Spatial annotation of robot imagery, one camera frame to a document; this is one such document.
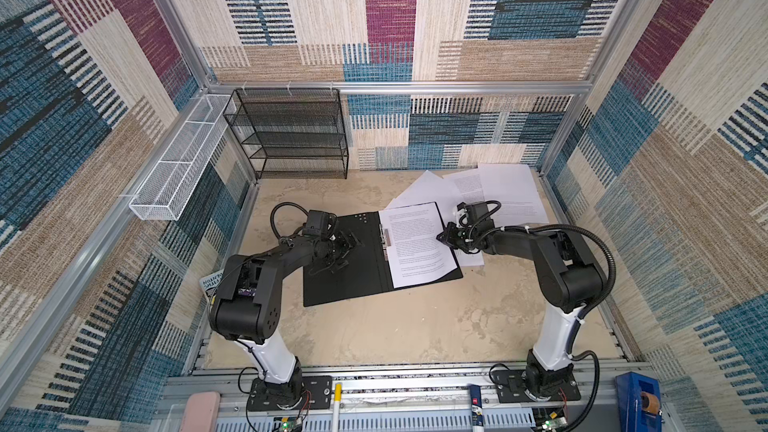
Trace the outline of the orange folder black inside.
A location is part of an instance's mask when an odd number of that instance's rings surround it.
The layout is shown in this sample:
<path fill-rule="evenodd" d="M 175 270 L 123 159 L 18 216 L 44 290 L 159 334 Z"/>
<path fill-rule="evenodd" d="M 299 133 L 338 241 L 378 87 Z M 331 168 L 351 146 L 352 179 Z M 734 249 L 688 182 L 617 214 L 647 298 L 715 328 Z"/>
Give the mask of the orange folder black inside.
<path fill-rule="evenodd" d="M 311 271 L 319 267 L 308 267 L 303 271 L 304 306 L 324 305 L 399 290 L 392 285 L 378 212 L 338 218 L 338 232 L 352 232 L 359 239 L 360 245 L 347 256 L 348 266 L 337 273 L 325 272 L 312 276 Z M 462 277 L 460 268 L 460 272 L 425 285 L 459 280 Z"/>

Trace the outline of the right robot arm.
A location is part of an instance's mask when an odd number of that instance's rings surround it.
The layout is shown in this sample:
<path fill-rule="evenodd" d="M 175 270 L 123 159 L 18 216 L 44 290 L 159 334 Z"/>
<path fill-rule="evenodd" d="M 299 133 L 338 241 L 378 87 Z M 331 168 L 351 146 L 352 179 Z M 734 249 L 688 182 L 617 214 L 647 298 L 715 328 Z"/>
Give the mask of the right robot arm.
<path fill-rule="evenodd" d="M 568 224 L 539 227 L 490 226 L 480 232 L 448 224 L 436 239 L 453 250 L 505 255 L 533 262 L 548 308 L 539 338 L 528 351 L 526 395 L 543 401 L 559 392 L 572 376 L 573 364 L 593 361 L 593 382 L 587 404 L 565 427 L 574 431 L 588 417 L 597 398 L 600 364 L 597 353 L 573 352 L 587 315 L 601 304 L 616 282 L 615 259 L 594 233 Z"/>

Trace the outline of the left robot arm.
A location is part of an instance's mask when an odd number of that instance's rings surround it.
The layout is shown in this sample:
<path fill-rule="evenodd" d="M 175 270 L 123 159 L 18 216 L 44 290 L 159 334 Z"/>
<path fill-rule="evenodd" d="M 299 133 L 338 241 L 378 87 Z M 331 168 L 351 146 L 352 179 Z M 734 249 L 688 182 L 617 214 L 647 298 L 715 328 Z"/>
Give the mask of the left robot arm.
<path fill-rule="evenodd" d="M 294 202 L 273 208 L 270 227 L 276 247 L 227 259 L 210 299 L 208 320 L 212 331 L 235 343 L 261 373 L 250 394 L 288 409 L 309 393 L 298 357 L 278 332 L 284 279 L 312 265 L 322 272 L 344 268 L 359 240 L 340 228 L 336 215 Z"/>

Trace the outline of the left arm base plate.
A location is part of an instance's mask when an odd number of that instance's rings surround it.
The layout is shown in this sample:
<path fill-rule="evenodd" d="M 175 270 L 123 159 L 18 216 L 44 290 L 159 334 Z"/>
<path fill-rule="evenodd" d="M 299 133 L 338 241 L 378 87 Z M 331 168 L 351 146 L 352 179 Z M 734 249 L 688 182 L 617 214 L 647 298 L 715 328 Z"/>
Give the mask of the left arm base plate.
<path fill-rule="evenodd" d="M 309 376 L 301 383 L 277 385 L 254 379 L 246 402 L 248 412 L 327 410 L 333 401 L 331 376 Z"/>

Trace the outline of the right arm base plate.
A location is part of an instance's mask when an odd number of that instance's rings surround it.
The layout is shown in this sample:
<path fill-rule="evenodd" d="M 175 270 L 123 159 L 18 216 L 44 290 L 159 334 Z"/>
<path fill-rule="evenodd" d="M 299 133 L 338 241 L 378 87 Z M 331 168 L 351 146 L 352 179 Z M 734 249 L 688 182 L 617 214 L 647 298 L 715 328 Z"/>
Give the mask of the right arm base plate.
<path fill-rule="evenodd" d="M 571 371 L 563 382 L 545 389 L 540 395 L 527 390 L 524 374 L 524 370 L 506 368 L 493 368 L 489 371 L 489 378 L 496 388 L 500 403 L 558 402 L 562 399 L 571 402 L 582 398 L 581 390 Z"/>

